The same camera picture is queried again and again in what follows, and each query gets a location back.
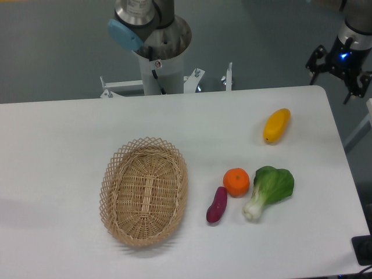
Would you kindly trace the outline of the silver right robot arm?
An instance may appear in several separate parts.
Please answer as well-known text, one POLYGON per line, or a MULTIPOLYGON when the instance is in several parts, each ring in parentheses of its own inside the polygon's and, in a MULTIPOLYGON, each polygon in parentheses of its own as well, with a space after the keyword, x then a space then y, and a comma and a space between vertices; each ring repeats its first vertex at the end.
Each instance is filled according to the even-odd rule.
POLYGON ((328 71, 344 81, 350 97, 364 97, 371 71, 363 64, 371 53, 371 1, 326 1, 331 9, 345 14, 334 44, 325 58, 328 71))

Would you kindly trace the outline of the silver robot arm blue cap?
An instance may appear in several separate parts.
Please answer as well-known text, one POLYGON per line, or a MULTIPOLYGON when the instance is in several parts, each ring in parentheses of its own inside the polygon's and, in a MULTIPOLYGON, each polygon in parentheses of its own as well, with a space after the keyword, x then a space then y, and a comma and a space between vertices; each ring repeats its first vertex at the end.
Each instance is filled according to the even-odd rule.
POLYGON ((175 15, 174 1, 116 1, 108 33, 122 48, 153 60, 168 60, 186 51, 191 28, 175 15))

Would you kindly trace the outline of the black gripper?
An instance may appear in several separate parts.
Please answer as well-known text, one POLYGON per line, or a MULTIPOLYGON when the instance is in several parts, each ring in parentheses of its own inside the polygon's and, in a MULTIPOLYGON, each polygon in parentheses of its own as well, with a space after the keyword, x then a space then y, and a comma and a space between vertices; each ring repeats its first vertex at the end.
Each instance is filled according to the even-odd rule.
POLYGON ((329 53, 323 45, 319 45, 305 64, 311 74, 310 85, 314 85, 320 73, 323 73, 324 63, 317 61, 325 58, 325 70, 342 79, 348 89, 343 104, 346 105, 352 96, 363 98, 371 83, 371 71, 362 72, 362 66, 368 54, 369 45, 359 45, 352 37, 341 41, 338 37, 329 53))

